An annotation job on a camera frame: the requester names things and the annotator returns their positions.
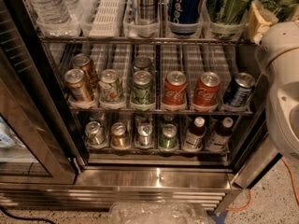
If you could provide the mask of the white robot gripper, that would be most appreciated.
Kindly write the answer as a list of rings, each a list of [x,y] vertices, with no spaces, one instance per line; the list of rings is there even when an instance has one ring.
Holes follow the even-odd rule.
[[[260,43],[254,51],[254,57],[262,73],[274,87],[298,86],[299,23],[296,22],[298,20],[299,7],[293,9],[288,18],[290,22],[278,23],[277,16],[266,9],[259,0],[253,0],[250,4],[249,39],[255,44]]]

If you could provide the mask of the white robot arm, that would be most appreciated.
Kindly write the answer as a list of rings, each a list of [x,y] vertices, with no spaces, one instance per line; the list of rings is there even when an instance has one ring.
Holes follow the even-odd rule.
[[[280,22],[259,0],[248,14],[254,57],[268,78],[266,124],[270,140],[284,156],[299,155],[299,23]]]

